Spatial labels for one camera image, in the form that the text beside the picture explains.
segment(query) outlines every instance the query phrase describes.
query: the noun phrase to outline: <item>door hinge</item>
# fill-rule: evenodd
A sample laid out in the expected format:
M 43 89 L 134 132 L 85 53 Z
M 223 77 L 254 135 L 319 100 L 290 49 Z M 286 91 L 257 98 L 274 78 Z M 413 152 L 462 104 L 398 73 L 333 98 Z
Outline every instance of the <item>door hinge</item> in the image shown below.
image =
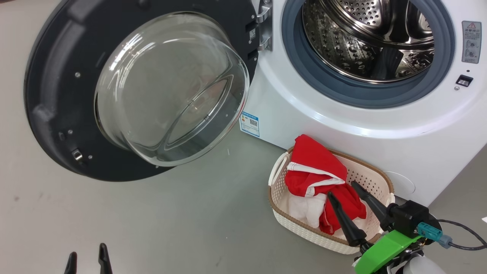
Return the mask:
M 259 25 L 260 44 L 258 51 L 272 51 L 272 0 L 261 0 L 259 14 L 255 20 Z

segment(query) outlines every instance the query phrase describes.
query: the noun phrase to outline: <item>red cloth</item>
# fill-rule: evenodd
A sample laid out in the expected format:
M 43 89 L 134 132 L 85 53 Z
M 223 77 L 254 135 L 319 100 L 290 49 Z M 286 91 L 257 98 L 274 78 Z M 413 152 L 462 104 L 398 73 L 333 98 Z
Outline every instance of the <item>red cloth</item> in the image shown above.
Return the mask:
M 287 172 L 284 181 L 290 193 L 309 197 L 331 191 L 350 219 L 357 217 L 365 219 L 365 205 L 360 201 L 355 190 L 345 183 L 347 168 L 323 145 L 307 135 L 296 138 L 288 169 L 294 168 L 309 172 L 294 170 Z M 325 202 L 319 228 L 330 235 L 340 228 L 331 203 Z

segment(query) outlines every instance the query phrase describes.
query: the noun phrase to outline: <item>beige plastic basket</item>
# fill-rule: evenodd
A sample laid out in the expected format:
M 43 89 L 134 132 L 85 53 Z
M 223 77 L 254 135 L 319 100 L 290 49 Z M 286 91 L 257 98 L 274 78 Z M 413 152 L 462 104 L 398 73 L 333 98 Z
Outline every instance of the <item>beige plastic basket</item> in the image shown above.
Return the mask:
M 307 224 L 292 218 L 286 213 L 289 191 L 284 183 L 284 177 L 287 173 L 287 165 L 289 164 L 292 151 L 293 148 L 289 149 L 279 157 L 269 178 L 269 203 L 271 204 L 277 221 L 295 234 L 319 246 L 342 254 L 357 253 L 359 251 L 358 247 L 351 247 L 348 245 L 341 229 L 336 231 L 334 235 L 328 235 L 321 232 L 319 229 L 312 228 Z M 332 152 L 338 160 L 347 167 L 348 183 L 353 180 L 357 181 L 385 205 L 395 202 L 393 185 L 384 172 L 361 160 L 342 154 L 338 151 L 330 149 L 330 152 Z M 357 226 L 367 233 L 366 239 L 369 242 L 374 243 L 379 239 L 383 231 L 371 209 L 367 205 L 366 208 L 367 218 L 358 222 Z

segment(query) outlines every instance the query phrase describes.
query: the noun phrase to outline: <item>green plastic part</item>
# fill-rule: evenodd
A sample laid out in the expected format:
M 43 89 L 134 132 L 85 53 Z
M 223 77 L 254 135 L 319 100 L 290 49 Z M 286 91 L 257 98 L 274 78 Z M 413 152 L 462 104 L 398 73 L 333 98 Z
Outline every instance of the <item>green plastic part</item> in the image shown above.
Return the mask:
M 411 239 L 393 230 L 364 253 L 357 265 L 355 265 L 355 272 L 357 274 L 372 274 L 376 272 L 420 238 L 421 236 Z

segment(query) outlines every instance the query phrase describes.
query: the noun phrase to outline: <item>washing machine door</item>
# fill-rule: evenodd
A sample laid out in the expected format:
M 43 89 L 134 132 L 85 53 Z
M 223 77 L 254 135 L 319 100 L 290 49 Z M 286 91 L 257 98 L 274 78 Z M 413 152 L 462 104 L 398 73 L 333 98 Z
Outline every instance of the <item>washing machine door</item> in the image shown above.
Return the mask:
M 101 180 L 192 161 L 239 119 L 258 37 L 246 0 L 65 0 L 27 68 L 31 128 L 60 165 Z

